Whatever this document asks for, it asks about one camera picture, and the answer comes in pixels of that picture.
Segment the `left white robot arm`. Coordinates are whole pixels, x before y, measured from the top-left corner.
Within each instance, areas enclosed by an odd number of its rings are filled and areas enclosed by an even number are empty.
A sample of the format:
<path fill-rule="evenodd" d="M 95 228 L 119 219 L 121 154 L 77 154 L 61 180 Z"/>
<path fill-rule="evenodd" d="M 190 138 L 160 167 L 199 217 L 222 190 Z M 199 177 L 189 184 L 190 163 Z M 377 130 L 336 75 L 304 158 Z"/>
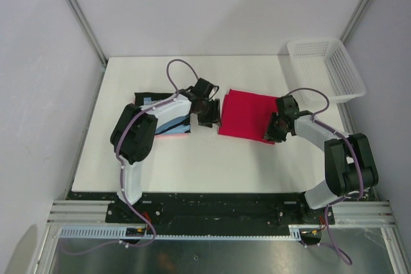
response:
<path fill-rule="evenodd" d="M 142 207 L 141 174 L 143 160 L 149 156 L 156 131 L 194 114 L 199 126 L 211 128 L 221 123 L 220 87 L 199 78 L 194 86 L 180 89 L 165 99 L 146 105 L 128 104 L 110 136 L 121 171 L 118 196 L 123 203 L 119 214 L 127 222 L 137 221 Z"/>

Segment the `black printed t-shirt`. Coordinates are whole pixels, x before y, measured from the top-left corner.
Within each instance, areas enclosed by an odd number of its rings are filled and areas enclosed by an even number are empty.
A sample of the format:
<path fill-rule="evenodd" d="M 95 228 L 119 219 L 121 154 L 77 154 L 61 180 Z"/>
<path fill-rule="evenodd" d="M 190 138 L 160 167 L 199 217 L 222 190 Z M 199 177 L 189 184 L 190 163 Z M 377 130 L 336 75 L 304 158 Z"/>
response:
<path fill-rule="evenodd" d="M 138 106 L 146 106 L 155 104 L 158 101 L 167 99 L 171 96 L 171 93 L 167 92 L 135 92 L 134 104 Z M 167 123 L 158 126 L 156 135 L 181 135 L 191 132 L 191 120 L 189 114 L 185 116 L 179 116 Z"/>

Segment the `red t-shirt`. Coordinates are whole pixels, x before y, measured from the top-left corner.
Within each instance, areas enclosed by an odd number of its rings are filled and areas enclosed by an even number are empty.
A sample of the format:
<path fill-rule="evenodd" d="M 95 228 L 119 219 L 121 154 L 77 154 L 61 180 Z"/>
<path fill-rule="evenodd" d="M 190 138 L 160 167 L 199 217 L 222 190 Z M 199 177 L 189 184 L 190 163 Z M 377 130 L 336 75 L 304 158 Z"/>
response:
<path fill-rule="evenodd" d="M 222 106 L 220 135 L 273 144 L 264 139 L 276 97 L 231 89 Z"/>

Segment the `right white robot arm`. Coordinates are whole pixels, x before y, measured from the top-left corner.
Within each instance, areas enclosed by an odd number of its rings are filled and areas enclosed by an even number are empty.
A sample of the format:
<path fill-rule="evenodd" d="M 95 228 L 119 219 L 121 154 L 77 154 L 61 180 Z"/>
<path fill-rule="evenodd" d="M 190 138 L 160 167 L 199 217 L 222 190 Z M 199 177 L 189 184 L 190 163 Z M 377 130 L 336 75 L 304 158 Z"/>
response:
<path fill-rule="evenodd" d="M 324 180 L 303 193 L 304 203 L 296 207 L 297 218 L 312 223 L 319 209 L 340 201 L 361 198 L 379 182 L 371 146 L 366 135 L 348 134 L 320 121 L 316 114 L 300 110 L 292 95 L 275 100 L 264 140 L 285 142 L 287 135 L 301 137 L 324 154 Z"/>

